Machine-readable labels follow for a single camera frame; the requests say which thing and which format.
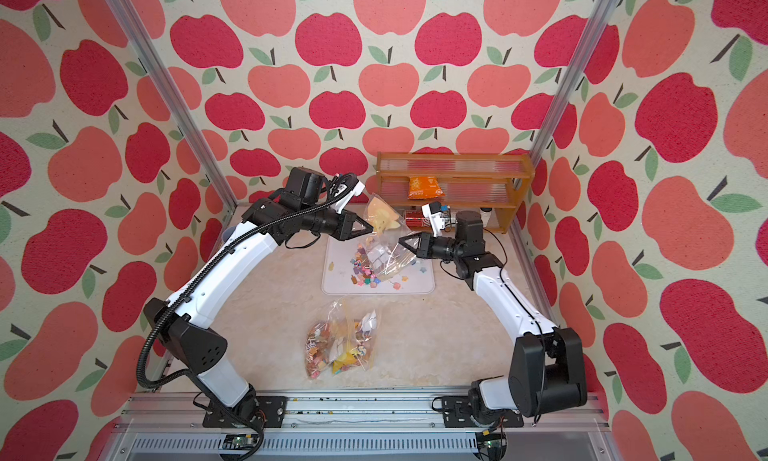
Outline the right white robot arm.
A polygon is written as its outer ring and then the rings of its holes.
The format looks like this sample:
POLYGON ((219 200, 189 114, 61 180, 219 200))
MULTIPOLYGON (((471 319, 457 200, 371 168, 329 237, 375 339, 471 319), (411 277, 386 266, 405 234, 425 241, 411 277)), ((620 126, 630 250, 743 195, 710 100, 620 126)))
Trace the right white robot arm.
POLYGON ((561 328, 513 284, 505 264, 486 250, 481 216, 461 211, 455 235, 439 228, 401 237, 398 244, 420 259, 452 263, 456 277, 490 307, 514 342, 509 373, 472 383, 473 421, 496 427, 514 412, 538 421, 544 414, 586 404, 583 346, 572 328, 561 328))

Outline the ziploc bag of candies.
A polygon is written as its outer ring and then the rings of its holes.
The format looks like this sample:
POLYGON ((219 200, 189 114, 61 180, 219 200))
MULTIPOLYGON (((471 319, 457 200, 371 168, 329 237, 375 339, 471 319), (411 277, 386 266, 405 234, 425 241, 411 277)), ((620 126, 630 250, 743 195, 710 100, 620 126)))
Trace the ziploc bag of candies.
POLYGON ((372 195, 363 219, 373 226, 363 247, 373 273, 381 280, 394 278, 410 266, 416 257, 398 244, 400 237, 411 235, 404 218, 386 201, 372 195))

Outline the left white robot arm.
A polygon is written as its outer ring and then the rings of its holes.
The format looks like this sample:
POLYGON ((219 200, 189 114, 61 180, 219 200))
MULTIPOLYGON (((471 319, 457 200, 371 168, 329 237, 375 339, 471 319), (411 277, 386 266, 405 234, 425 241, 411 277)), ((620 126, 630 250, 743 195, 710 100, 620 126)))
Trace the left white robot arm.
POLYGON ((186 377, 237 427, 259 431, 264 420, 252 385, 227 358, 227 340, 211 325, 242 281, 279 246, 306 231, 338 241, 372 232, 347 204, 365 185, 353 174, 332 179, 291 170, 285 187, 254 202, 228 241, 167 300, 144 307, 151 331, 136 365, 140 387, 156 389, 186 377))

